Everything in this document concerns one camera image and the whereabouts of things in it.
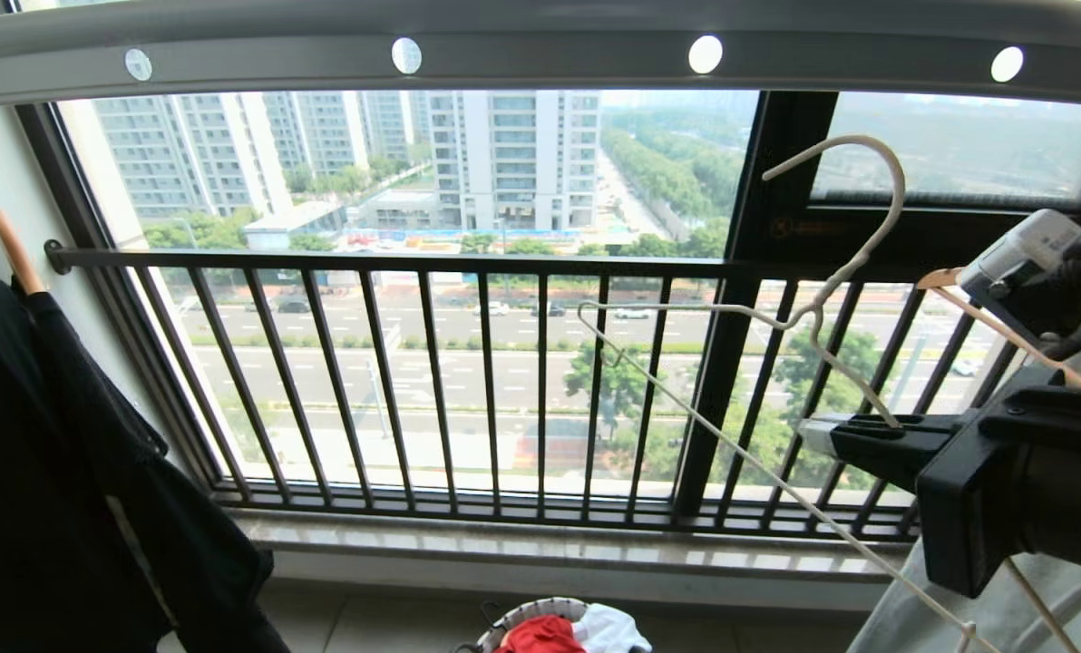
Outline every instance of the black jacket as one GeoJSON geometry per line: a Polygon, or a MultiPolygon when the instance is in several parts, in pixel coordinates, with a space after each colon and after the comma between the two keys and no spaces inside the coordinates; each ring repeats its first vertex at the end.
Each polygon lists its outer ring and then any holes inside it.
{"type": "Polygon", "coordinates": [[[48,293],[0,282],[0,650],[284,650],[269,554],[186,476],[48,293]]]}

